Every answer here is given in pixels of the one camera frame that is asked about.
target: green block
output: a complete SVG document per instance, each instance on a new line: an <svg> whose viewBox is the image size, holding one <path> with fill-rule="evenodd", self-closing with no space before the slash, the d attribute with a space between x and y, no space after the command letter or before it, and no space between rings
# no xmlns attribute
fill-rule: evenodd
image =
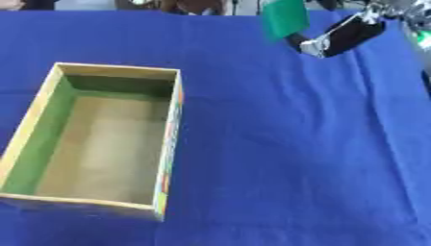
<svg viewBox="0 0 431 246"><path fill-rule="evenodd" d="M273 0L264 6L264 27L271 39L286 37L309 26L302 0Z"/></svg>

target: table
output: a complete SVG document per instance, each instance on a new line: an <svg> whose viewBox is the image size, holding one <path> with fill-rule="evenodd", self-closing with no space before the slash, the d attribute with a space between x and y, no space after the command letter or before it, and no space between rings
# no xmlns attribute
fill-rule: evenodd
<svg viewBox="0 0 431 246"><path fill-rule="evenodd" d="M395 23L326 60L257 17L2 12L0 32L0 153L54 62L180 68L186 92L163 224L0 203L0 245L430 243L431 105Z"/></svg>

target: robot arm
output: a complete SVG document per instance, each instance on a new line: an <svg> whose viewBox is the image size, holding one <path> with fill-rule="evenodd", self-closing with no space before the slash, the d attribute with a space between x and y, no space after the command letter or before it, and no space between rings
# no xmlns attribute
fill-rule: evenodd
<svg viewBox="0 0 431 246"><path fill-rule="evenodd" d="M431 3L427 5L420 1L404 11L395 5L373 1L362 11L334 24L319 37L307 38L296 33L286 37L286 40L299 53L329 58L382 34L385 31L385 18L399 18L414 32L431 30Z"/></svg>

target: open box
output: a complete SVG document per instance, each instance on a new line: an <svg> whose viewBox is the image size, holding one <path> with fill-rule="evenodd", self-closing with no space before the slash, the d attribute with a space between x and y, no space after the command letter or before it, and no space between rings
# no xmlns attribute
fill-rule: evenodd
<svg viewBox="0 0 431 246"><path fill-rule="evenodd" d="M163 220L179 70L56 63L0 162L0 197L133 209Z"/></svg>

